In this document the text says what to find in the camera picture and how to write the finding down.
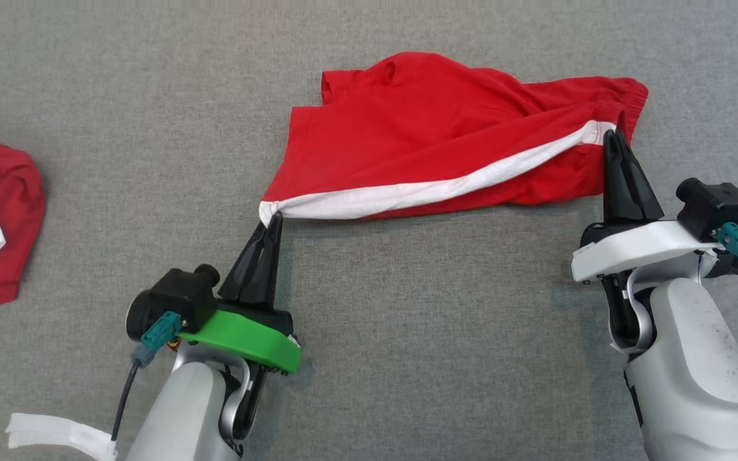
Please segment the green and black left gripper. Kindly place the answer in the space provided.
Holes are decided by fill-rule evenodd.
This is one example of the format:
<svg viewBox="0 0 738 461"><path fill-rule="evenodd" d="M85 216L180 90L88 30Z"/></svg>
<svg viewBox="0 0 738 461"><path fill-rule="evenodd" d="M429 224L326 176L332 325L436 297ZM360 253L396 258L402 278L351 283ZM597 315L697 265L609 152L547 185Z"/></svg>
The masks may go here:
<svg viewBox="0 0 738 461"><path fill-rule="evenodd" d="M182 329L179 338L216 348L282 373L295 374L302 350L291 313L274 309L283 215L259 223L218 289L223 300L196 332Z"/></svg>

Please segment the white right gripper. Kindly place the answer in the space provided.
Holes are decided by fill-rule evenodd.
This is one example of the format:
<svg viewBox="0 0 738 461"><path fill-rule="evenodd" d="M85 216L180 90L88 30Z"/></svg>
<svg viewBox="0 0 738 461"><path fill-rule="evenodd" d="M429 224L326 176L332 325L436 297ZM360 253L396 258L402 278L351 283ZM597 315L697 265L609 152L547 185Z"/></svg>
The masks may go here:
<svg viewBox="0 0 738 461"><path fill-rule="evenodd" d="M621 129L618 136L613 129L603 136L603 157L603 220L653 223L612 234L574 251L571 261L574 281L661 263L695 250L723 247L715 241L694 238L678 221L659 221L664 218L664 210Z"/></svg>

